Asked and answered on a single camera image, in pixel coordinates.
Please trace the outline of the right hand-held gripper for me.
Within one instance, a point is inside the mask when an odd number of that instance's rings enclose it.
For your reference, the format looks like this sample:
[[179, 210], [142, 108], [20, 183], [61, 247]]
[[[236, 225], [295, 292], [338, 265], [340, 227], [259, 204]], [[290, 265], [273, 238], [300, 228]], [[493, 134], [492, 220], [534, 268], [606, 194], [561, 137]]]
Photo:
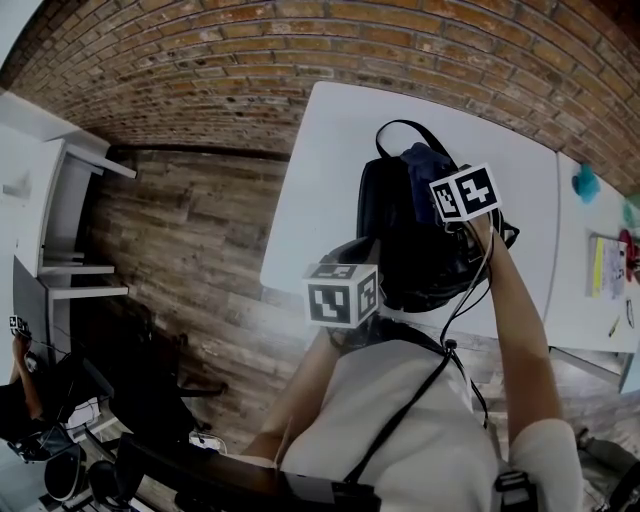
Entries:
[[494, 237], [493, 214], [502, 205], [491, 169], [487, 164], [452, 169], [441, 162], [428, 167], [428, 224], [469, 228], [486, 250]]

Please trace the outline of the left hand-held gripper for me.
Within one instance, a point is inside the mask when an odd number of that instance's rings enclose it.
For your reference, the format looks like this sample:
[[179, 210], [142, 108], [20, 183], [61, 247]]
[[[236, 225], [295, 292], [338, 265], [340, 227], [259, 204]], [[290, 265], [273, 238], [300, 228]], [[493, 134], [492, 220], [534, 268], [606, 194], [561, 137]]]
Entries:
[[[380, 341], [379, 275], [382, 241], [358, 238], [345, 243], [303, 277], [306, 321], [323, 328], [338, 350], [358, 350]], [[372, 263], [365, 264], [372, 250]]]

